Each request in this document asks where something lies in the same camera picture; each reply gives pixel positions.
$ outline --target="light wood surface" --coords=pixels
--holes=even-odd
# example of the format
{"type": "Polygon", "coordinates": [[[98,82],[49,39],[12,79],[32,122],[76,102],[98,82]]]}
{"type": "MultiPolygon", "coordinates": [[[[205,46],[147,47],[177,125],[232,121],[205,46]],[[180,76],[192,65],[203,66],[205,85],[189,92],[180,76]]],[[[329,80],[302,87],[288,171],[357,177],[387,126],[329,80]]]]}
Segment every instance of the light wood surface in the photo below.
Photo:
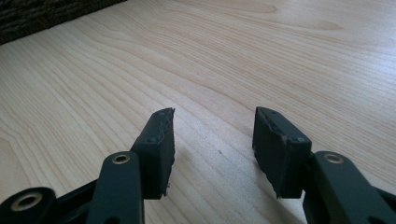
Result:
{"type": "Polygon", "coordinates": [[[394,1],[130,0],[0,46],[0,201],[88,183],[172,106],[147,223],[305,223],[255,162],[255,107],[396,193],[395,84],[394,1]]]}

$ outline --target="wood grain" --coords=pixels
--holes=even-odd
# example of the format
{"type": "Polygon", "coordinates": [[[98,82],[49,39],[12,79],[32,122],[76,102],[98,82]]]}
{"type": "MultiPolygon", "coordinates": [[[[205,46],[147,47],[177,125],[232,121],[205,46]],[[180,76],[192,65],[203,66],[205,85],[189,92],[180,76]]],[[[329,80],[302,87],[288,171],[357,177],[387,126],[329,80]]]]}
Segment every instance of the wood grain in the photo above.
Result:
{"type": "Polygon", "coordinates": [[[305,223],[251,149],[273,108],[396,193],[393,1],[130,0],[0,46],[0,201],[61,196],[172,106],[176,162],[147,223],[305,223]]]}

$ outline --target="wooden table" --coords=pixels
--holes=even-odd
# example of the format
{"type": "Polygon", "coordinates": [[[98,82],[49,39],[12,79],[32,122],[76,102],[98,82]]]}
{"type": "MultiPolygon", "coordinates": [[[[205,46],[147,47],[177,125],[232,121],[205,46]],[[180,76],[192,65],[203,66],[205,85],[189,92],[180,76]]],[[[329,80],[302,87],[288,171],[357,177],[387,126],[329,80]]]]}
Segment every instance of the wooden table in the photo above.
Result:
{"type": "Polygon", "coordinates": [[[255,161],[255,107],[396,193],[395,84],[390,0],[130,0],[0,47],[0,201],[90,182],[172,106],[176,162],[147,223],[305,223],[255,161]]]}

